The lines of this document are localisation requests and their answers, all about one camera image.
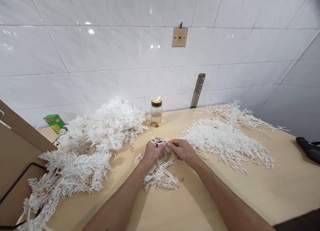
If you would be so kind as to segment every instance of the metal bracket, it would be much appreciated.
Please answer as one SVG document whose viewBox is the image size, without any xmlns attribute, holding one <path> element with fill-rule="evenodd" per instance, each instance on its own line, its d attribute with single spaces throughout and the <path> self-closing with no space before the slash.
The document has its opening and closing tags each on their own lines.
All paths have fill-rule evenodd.
<svg viewBox="0 0 320 231">
<path fill-rule="evenodd" d="M 196 87 L 194 88 L 193 98 L 192 98 L 192 101 L 191 101 L 190 108 L 196 108 L 197 107 L 197 104 L 198 104 L 198 101 L 199 101 L 199 97 L 200 97 L 200 94 L 201 94 L 201 90 L 202 90 L 205 78 L 206 78 L 206 74 L 205 73 L 200 73 L 198 75 L 198 80 L 197 80 L 197 83 L 196 83 Z"/>
</svg>

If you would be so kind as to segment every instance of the clear bottle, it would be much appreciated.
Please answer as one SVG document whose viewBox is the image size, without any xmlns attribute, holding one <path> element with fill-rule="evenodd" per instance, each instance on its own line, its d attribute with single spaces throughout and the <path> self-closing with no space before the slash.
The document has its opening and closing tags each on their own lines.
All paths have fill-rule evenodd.
<svg viewBox="0 0 320 231">
<path fill-rule="evenodd" d="M 151 101 L 151 124 L 154 127 L 159 127 L 162 117 L 162 101 L 160 97 Z"/>
</svg>

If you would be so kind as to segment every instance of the hand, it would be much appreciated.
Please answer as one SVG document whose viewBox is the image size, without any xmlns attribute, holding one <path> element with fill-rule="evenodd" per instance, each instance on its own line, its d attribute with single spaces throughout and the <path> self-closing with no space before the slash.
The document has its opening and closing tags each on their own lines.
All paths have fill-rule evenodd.
<svg viewBox="0 0 320 231">
<path fill-rule="evenodd" d="M 153 167 L 153 165 L 156 163 L 156 160 L 161 156 L 162 150 L 166 148 L 165 143 L 162 143 L 158 147 L 155 147 L 155 145 L 151 143 L 151 141 L 147 143 L 144 156 L 141 160 L 142 162 L 146 162 L 148 165 L 150 165 L 150 168 Z"/>
<path fill-rule="evenodd" d="M 194 161 L 200 159 L 187 140 L 173 139 L 167 143 L 167 146 L 171 148 L 177 159 L 184 160 L 189 167 Z"/>
</svg>

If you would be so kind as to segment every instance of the wall plate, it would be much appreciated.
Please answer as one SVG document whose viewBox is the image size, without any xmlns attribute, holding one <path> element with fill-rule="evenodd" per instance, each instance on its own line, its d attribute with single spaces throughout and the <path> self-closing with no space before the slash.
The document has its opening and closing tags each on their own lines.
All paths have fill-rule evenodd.
<svg viewBox="0 0 320 231">
<path fill-rule="evenodd" d="M 173 30 L 172 47 L 186 47 L 187 34 L 187 28 L 175 27 Z"/>
</svg>

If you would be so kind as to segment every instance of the green box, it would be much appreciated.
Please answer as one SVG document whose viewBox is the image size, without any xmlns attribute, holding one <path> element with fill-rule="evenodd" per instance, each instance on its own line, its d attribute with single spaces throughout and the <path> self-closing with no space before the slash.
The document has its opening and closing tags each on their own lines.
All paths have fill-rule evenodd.
<svg viewBox="0 0 320 231">
<path fill-rule="evenodd" d="M 55 131 L 55 133 L 59 133 L 61 129 L 68 130 L 66 127 L 64 127 L 66 124 L 62 121 L 58 114 L 47 115 L 43 119 Z"/>
</svg>

